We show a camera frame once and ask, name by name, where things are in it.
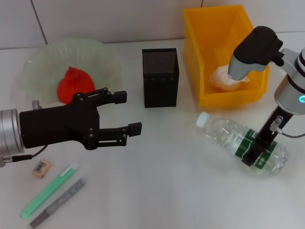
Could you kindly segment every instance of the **white tabletop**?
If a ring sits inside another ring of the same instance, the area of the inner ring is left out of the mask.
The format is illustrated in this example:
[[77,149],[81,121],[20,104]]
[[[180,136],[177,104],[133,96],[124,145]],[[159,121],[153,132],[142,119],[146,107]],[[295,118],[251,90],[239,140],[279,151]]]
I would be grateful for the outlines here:
[[[287,37],[296,51],[304,34]],[[193,100],[183,58],[183,40],[109,44],[122,61],[125,104],[99,108],[101,127],[142,122],[142,134],[126,147],[86,151],[77,142],[48,146],[33,160],[0,169],[0,222],[4,229],[26,228],[69,186],[84,177],[87,185],[40,225],[40,228],[103,229],[286,229],[304,228],[304,139],[277,141],[291,157],[277,177],[258,176],[240,160],[205,139],[195,126],[200,112]],[[145,109],[142,49],[177,48],[180,67],[177,107]],[[18,89],[23,63],[36,49],[0,51],[0,108],[30,110]],[[212,112],[259,130],[276,107],[273,92],[284,73],[272,65],[269,91],[242,109]],[[305,132],[304,117],[295,116],[285,131]],[[28,149],[34,153],[38,149]],[[40,159],[51,161],[44,179],[31,171]],[[70,162],[76,173],[30,219],[22,209]]]

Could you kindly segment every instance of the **plastic water bottle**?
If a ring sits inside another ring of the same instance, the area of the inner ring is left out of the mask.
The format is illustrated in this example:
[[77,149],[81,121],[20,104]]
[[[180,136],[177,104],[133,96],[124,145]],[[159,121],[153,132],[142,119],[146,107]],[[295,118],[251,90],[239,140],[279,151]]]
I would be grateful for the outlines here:
[[[202,112],[196,125],[203,129],[208,137],[218,145],[240,158],[248,151],[257,132],[233,120],[212,118],[208,113]],[[273,141],[254,162],[253,166],[262,171],[278,174],[289,157],[285,146]]]

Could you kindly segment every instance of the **white bottle cap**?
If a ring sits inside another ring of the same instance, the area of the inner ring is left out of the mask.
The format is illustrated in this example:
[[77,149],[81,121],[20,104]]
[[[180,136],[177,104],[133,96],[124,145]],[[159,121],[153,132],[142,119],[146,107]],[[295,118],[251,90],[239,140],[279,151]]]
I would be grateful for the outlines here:
[[207,112],[202,112],[196,121],[196,125],[200,128],[203,128],[206,120],[208,120],[209,117],[210,117],[210,115]]

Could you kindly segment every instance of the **red toy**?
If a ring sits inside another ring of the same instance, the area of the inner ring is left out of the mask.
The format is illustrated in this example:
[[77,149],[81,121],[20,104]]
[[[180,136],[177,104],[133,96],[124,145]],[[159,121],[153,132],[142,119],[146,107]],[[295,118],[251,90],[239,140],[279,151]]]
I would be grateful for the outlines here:
[[59,101],[68,104],[77,92],[88,93],[95,90],[91,77],[83,70],[69,67],[64,78],[57,86]]

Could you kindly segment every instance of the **yellow plastic bin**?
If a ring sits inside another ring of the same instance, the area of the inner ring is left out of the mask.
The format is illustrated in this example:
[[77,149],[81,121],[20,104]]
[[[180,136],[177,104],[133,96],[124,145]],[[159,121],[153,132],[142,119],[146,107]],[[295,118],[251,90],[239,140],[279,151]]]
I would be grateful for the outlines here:
[[184,55],[199,106],[235,107],[262,98],[268,87],[269,67],[251,72],[250,82],[234,92],[209,84],[219,66],[229,64],[234,49],[253,30],[242,5],[184,9],[186,21]]

